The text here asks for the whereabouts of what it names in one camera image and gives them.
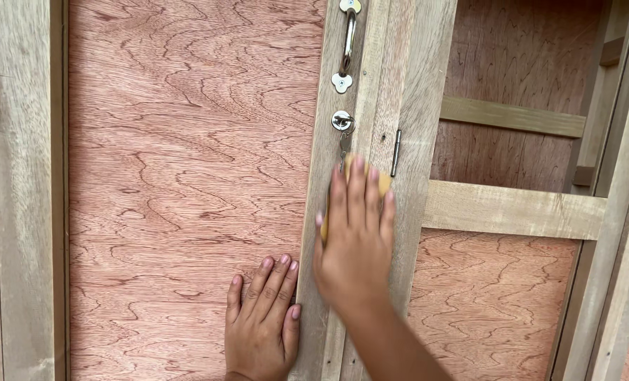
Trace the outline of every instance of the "yellow sponge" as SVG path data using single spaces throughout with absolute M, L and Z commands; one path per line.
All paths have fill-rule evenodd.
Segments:
M 350 179 L 350 166 L 352 165 L 355 155 L 347 155 L 345 157 L 345 178 Z M 369 173 L 369 163 L 364 164 L 364 175 Z M 392 178 L 384 173 L 378 175 L 378 193 L 382 199 L 385 193 L 390 190 L 390 183 Z M 326 214 L 324 215 L 324 223 L 321 224 L 321 238 L 326 243 L 326 237 L 329 229 L 329 195 L 326 195 Z

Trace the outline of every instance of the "left hand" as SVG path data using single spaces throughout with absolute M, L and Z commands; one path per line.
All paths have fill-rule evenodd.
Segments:
M 266 257 L 243 304 L 241 275 L 234 275 L 225 313 L 225 380 L 286 380 L 298 352 L 300 305 L 289 307 L 298 263 L 288 255 Z

